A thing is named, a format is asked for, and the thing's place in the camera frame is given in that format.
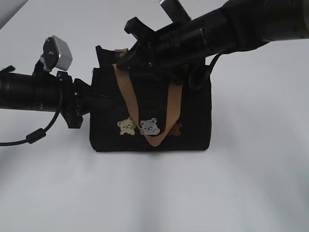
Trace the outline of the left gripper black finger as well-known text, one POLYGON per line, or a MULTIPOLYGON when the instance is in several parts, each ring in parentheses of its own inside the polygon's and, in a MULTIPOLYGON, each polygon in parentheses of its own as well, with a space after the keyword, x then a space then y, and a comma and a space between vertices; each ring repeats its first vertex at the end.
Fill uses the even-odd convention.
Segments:
POLYGON ((90 100, 90 112, 95 113, 103 110, 109 110, 115 106, 117 99, 101 94, 92 93, 90 100))

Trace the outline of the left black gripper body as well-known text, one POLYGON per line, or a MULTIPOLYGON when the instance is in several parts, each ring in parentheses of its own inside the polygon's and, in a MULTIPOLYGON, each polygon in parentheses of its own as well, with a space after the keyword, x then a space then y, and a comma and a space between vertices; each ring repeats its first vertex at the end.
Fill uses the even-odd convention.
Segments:
POLYGON ((60 113, 68 128, 79 129, 83 115, 96 109, 92 87, 81 79, 73 79, 67 72, 58 71, 56 76, 63 94, 60 113))

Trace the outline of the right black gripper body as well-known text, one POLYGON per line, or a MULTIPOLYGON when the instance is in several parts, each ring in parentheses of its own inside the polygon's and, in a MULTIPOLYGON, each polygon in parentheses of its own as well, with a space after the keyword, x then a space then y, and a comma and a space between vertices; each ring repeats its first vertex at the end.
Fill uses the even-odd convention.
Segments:
POLYGON ((143 47, 145 66, 168 76, 177 84, 188 80, 203 85, 208 66, 207 30, 204 23, 171 23, 153 30, 152 40, 137 40, 143 47))

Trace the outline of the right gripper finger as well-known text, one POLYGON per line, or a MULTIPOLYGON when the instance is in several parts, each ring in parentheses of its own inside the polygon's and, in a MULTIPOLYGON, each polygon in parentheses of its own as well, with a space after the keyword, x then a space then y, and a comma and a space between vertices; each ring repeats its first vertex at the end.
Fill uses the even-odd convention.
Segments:
POLYGON ((143 47, 140 44, 135 44, 131 49, 116 50, 118 58, 116 66, 121 70, 138 68, 145 65, 143 47))
POLYGON ((137 40, 152 40, 155 32, 142 23, 137 17, 127 21, 124 31, 132 34, 137 40))

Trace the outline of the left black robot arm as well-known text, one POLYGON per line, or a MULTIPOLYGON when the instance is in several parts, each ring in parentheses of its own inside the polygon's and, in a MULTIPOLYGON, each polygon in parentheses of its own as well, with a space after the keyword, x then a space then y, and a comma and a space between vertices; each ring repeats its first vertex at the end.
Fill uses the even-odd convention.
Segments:
POLYGON ((38 112, 59 110, 68 128, 79 129, 83 115, 110 109, 113 98, 102 95, 67 72, 46 71, 32 75, 14 72, 9 66, 0 72, 0 107, 38 112))

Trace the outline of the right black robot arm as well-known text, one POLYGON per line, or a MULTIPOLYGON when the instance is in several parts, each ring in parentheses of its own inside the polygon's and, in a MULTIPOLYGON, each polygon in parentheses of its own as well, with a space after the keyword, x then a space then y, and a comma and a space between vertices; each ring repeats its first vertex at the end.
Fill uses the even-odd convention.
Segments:
POLYGON ((199 89, 221 55, 309 37, 306 0, 229 0, 196 19, 177 0, 160 6, 172 23, 155 31, 136 17, 127 21, 125 32, 137 41, 117 68, 199 89))

